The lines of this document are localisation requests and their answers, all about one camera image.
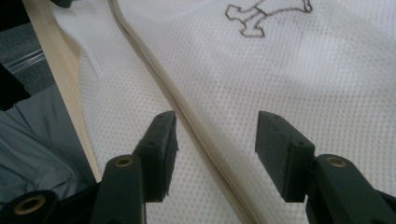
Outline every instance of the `white mesh fabric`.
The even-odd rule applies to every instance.
[[[259,110],[396,194],[396,44],[371,21],[382,10],[362,18],[334,1],[311,1],[312,11],[278,1],[266,16],[259,0],[115,2],[253,221],[306,222],[304,205],[283,203],[254,152]]]
[[[107,1],[76,1],[52,8],[61,28],[81,48],[79,77],[84,120],[99,169],[132,153],[153,118],[171,106],[112,17]],[[148,203],[148,223],[239,223],[177,124],[175,171],[163,203]]]

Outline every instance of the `gray fabric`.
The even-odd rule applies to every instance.
[[[0,203],[40,189],[64,199],[94,183],[55,85],[0,112]]]

